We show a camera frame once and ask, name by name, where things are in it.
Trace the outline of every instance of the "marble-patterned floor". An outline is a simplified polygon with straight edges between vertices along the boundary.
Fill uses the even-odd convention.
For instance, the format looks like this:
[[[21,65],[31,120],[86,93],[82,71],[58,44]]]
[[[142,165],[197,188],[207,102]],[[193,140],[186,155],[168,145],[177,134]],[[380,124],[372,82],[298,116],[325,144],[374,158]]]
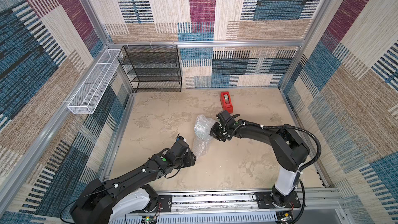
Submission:
[[[183,89],[177,93],[137,93],[111,178],[141,166],[152,154],[171,147],[179,133],[192,147],[197,115],[216,119],[215,115],[222,110],[222,91]],[[278,89],[228,91],[234,114],[241,114],[239,118],[264,125],[294,125]],[[279,164],[271,146],[234,137],[226,142],[213,139],[207,154],[198,157],[195,166],[181,169],[174,178],[161,178],[150,184],[157,191],[271,188],[278,172]],[[313,165],[303,172],[305,187],[322,187]]]

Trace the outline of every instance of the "white wire mesh basket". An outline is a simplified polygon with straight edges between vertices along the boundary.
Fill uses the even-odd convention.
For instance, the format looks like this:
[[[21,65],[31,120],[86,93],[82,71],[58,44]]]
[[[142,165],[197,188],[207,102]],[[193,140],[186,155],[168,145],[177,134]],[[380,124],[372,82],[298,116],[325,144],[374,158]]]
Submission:
[[[119,49],[106,50],[68,104],[73,114],[93,114],[123,58]]]

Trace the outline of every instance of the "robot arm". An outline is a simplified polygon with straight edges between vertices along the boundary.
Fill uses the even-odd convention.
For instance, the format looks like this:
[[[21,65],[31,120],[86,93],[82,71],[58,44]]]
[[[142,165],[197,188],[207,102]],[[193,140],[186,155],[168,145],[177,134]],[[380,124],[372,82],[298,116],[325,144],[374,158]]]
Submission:
[[[297,187],[301,170],[310,165],[303,166],[310,149],[294,130],[300,128],[287,124],[269,128],[242,119],[235,121],[234,117],[239,115],[230,116],[227,111],[222,111],[216,116],[220,123],[214,123],[210,135],[219,141],[225,142],[234,136],[258,140],[272,146],[276,159],[281,165],[278,179],[272,188],[272,202],[275,207],[288,205]]]
[[[142,166],[115,179],[91,181],[70,209],[76,224],[108,223],[135,210],[151,211],[158,195],[146,185],[170,173],[195,165],[196,157],[184,138],[179,136],[174,145],[152,155]]]

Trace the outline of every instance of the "black wire mesh shelf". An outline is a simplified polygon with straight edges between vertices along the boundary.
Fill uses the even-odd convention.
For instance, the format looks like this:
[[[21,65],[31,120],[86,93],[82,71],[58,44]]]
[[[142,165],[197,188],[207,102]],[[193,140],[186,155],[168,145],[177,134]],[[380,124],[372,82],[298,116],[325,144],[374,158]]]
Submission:
[[[123,46],[119,59],[135,92],[181,92],[176,45]]]

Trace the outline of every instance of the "red tape dispenser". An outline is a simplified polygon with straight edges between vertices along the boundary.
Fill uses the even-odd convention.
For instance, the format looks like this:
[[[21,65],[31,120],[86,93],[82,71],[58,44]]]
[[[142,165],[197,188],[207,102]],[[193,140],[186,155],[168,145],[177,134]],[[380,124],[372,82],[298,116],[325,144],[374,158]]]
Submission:
[[[220,95],[222,109],[227,110],[229,113],[233,112],[232,101],[229,92],[222,92]]]

